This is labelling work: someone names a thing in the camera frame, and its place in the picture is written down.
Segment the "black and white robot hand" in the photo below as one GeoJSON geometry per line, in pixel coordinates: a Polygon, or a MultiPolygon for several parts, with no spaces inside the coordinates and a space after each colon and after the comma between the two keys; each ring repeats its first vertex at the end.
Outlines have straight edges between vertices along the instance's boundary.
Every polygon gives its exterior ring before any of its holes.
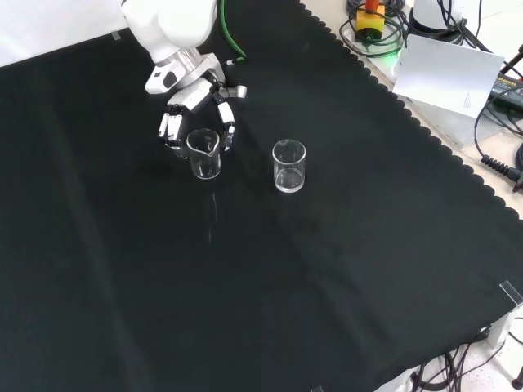
{"type": "Polygon", "coordinates": [[[178,91],[167,103],[159,126],[159,139],[172,149],[178,158],[188,157],[186,138],[183,130],[184,117],[193,114],[205,101],[211,99],[217,106],[218,116],[223,126],[220,146],[224,151],[231,149],[235,136],[235,116],[227,98],[244,99],[246,86],[225,87],[211,74],[198,78],[188,87],[178,91]]]}

